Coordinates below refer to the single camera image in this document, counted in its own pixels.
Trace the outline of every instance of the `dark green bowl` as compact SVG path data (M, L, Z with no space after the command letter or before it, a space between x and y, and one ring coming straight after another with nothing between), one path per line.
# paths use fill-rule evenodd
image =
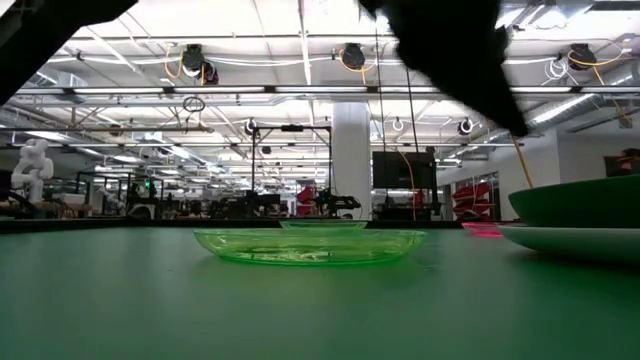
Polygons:
M509 201L528 226L640 228L640 175L542 186Z

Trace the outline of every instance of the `black screen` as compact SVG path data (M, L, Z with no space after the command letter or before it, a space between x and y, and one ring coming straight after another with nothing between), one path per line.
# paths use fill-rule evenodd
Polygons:
M404 155L411 164L415 189L431 189L435 177L435 160L427 153ZM398 152L373 153L373 187L375 189L411 189L411 173Z

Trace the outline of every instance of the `pillar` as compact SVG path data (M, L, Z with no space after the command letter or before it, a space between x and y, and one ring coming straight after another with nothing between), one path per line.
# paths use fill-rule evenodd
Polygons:
M354 220L371 219L371 150L366 103L333 105L333 193L353 196L362 209L340 210Z

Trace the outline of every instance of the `glass plate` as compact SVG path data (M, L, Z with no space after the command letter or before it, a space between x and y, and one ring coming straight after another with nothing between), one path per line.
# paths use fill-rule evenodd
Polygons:
M280 221L280 226L284 229L308 229L308 228L340 228L340 229L364 229L366 221L347 220L300 220L300 221Z
M228 260L280 265L355 265L399 259L426 233L408 230L207 229L205 249Z

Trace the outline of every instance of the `wall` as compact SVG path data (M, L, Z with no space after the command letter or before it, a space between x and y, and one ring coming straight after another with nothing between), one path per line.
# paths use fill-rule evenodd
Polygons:
M561 134L558 137L562 182L601 179L607 176L605 156L620 156L627 148L640 148L640 137Z
M560 161L558 136L555 129L546 131L540 138L522 140L521 149L534 186L560 183ZM489 161L466 161L459 169L448 169L438 173L438 186L453 184L493 172L500 177L500 210L503 220L518 217L511 204L509 194L529 188L520 160L514 148L498 148L489 155Z

